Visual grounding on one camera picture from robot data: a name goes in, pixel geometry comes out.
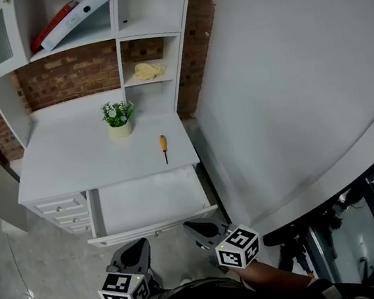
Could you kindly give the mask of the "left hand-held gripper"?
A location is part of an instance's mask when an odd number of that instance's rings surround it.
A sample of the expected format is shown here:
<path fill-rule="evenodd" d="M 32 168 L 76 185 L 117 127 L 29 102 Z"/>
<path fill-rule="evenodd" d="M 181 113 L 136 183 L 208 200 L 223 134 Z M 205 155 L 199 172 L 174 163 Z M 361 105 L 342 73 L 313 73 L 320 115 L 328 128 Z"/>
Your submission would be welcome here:
<path fill-rule="evenodd" d="M 148 269 L 151 248 L 144 238 L 136 239 L 119 248 L 106 269 L 106 279 L 98 291 L 101 299 L 148 299 Z"/>

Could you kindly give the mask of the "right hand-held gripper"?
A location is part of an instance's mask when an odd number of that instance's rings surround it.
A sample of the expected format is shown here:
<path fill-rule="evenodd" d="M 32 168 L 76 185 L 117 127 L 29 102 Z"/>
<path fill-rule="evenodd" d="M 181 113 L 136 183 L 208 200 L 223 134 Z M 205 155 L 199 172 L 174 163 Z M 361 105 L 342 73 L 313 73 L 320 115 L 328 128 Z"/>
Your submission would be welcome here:
<path fill-rule="evenodd" d="M 227 227 L 227 223 L 215 218 L 197 218 L 183 223 L 185 233 L 200 248 L 215 247 L 216 259 L 221 267 L 244 269 L 259 254 L 259 234 L 245 225 L 239 225 L 221 241 L 220 232 Z"/>

